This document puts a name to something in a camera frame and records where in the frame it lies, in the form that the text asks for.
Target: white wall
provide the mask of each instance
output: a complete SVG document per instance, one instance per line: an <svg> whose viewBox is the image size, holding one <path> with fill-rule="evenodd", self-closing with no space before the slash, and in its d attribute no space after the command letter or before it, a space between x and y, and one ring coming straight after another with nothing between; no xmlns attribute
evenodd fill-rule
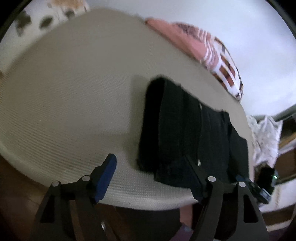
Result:
<svg viewBox="0 0 296 241"><path fill-rule="evenodd" d="M87 0L141 17L183 21L210 31L230 51L249 115L276 115L296 103L296 40L265 0Z"/></svg>

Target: black clothing item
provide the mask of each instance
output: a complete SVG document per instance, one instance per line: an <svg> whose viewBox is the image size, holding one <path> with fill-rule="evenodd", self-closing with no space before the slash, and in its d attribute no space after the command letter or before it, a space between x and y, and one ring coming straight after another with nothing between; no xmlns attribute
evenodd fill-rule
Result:
<svg viewBox="0 0 296 241"><path fill-rule="evenodd" d="M180 85L158 77L146 92L138 166L153 172L155 181L183 188L194 182L198 187L182 161L185 155L224 183L235 181L237 174L249 177L247 142L228 113L214 111Z"/></svg>

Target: white mattress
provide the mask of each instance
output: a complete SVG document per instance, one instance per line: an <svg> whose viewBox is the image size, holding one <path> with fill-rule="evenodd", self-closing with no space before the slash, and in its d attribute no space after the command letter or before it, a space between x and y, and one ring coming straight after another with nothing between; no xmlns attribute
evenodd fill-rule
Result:
<svg viewBox="0 0 296 241"><path fill-rule="evenodd" d="M243 108L217 80L137 17L108 9L49 32L11 68L0 86L1 155L49 186L76 181L114 153L117 169L103 203L164 210L195 202L189 189L157 183L136 166L145 91L158 74L228 111L252 156Z"/></svg>

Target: metal screw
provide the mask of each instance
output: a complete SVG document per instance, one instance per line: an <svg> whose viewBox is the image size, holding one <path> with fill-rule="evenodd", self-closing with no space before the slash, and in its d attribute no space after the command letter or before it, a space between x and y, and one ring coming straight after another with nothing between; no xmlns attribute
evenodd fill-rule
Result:
<svg viewBox="0 0 296 241"><path fill-rule="evenodd" d="M239 182L239 186L244 188L246 186L246 184L244 182Z"/></svg>
<svg viewBox="0 0 296 241"><path fill-rule="evenodd" d="M56 187L56 186L58 186L59 185L59 181L54 181L54 182L52 182L52 186L53 187Z"/></svg>
<svg viewBox="0 0 296 241"><path fill-rule="evenodd" d="M102 226L102 229L105 231L106 230L106 225L104 222L101 222L101 226Z"/></svg>
<svg viewBox="0 0 296 241"><path fill-rule="evenodd" d="M213 176L209 176L207 179L208 179L210 182L214 182L214 181L216 181L216 178L213 177Z"/></svg>
<svg viewBox="0 0 296 241"><path fill-rule="evenodd" d="M88 175L82 177L82 180L83 180L84 182L88 182L90 179L91 179L91 177L88 176Z"/></svg>

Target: pink striped fabric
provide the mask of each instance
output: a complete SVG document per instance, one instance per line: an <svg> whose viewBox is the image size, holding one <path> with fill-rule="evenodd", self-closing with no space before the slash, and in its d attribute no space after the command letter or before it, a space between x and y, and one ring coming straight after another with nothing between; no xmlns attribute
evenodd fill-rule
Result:
<svg viewBox="0 0 296 241"><path fill-rule="evenodd" d="M164 20L148 18L146 24L198 60L236 100L241 100L243 84L222 41L201 28L185 23L170 24Z"/></svg>

